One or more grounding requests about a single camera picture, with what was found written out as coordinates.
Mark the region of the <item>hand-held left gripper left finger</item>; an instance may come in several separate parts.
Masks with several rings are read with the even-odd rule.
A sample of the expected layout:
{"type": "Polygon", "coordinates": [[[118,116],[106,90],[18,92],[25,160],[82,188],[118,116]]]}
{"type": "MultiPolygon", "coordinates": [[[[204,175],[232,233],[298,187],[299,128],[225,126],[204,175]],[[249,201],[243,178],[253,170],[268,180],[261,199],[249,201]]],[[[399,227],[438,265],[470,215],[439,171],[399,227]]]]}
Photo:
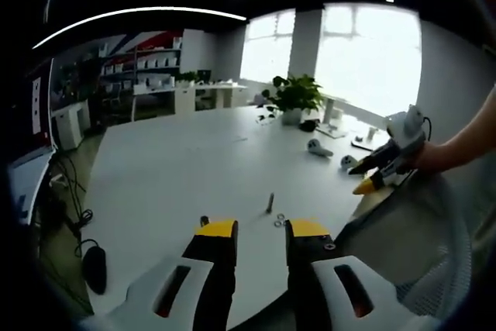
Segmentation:
{"type": "Polygon", "coordinates": [[[137,278],[125,300],[80,330],[225,330],[236,287],[238,222],[201,226],[179,257],[137,278]]]}

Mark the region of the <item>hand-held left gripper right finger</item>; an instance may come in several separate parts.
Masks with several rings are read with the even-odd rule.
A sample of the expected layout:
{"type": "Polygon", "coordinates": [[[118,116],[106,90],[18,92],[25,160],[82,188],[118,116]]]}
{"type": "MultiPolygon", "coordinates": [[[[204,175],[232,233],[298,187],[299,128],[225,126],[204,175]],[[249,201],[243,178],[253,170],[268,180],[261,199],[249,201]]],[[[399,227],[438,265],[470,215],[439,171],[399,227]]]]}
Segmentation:
{"type": "Polygon", "coordinates": [[[288,219],[288,294],[298,330],[432,330],[396,297],[392,283],[354,256],[340,253],[329,231],[310,219],[288,219]]]}

